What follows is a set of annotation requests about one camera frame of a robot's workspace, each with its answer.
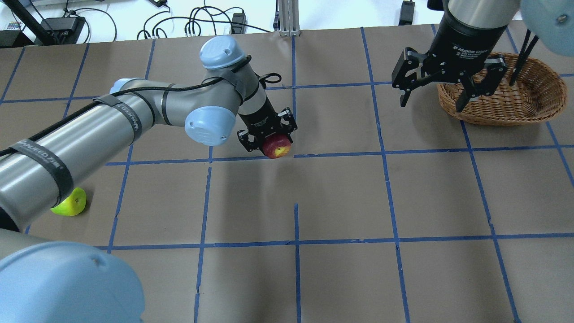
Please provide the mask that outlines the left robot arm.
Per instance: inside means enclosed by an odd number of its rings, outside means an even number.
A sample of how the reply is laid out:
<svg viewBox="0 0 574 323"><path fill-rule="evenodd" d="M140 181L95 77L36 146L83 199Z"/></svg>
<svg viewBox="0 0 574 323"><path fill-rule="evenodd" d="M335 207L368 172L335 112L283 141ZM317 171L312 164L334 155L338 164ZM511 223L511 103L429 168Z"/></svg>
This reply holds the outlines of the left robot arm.
<svg viewBox="0 0 574 323"><path fill-rule="evenodd" d="M287 153L297 129L289 108L276 112L266 94L274 74L259 76L231 35L200 49L206 74L184 86L119 79L109 94L22 139L1 153L1 321L3 323L141 323L145 296L127 262L93 246L23 231L153 126L182 127L215 147L232 135L236 117L247 151L272 159Z"/></svg>

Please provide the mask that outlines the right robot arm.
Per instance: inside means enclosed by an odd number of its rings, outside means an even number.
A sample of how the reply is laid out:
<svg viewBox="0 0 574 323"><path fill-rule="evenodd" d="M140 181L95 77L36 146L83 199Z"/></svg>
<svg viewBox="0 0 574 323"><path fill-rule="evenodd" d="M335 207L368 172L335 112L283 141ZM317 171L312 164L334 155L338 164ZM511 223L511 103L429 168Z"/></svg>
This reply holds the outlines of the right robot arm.
<svg viewBox="0 0 574 323"><path fill-rule="evenodd" d="M406 47L391 74L392 86L403 92L402 107L413 90L429 83L461 84L457 112L479 96L492 96L509 68L492 50L518 12L534 37L521 51L511 80L517 79L537 41L558 55L573 55L571 0L429 0L427 6L443 12L429 50L418 53Z"/></svg>

